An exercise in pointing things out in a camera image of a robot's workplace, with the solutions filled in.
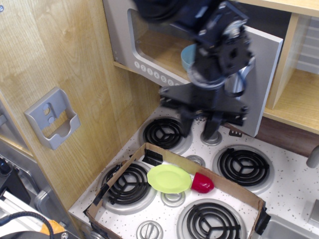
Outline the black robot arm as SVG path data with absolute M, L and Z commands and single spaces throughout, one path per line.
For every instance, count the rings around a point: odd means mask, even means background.
M 204 138 L 225 122 L 242 125 L 248 107 L 239 100 L 243 92 L 225 89 L 236 75 L 246 86 L 241 70 L 253 55 L 245 31 L 248 16 L 231 0 L 137 0 L 140 16 L 150 23 L 168 23 L 187 32 L 196 44 L 195 60 L 187 75 L 190 82 L 163 87 L 160 104 L 179 112 L 181 133 L 187 137 L 196 117 L 206 118 Z

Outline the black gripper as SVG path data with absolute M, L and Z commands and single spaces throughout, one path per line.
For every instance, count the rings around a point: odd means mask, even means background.
M 161 105 L 177 110 L 183 137 L 188 137 L 194 119 L 207 118 L 204 138 L 211 138 L 225 122 L 243 124 L 248 106 L 230 96 L 223 87 L 205 89 L 193 83 L 162 87 L 159 90 Z

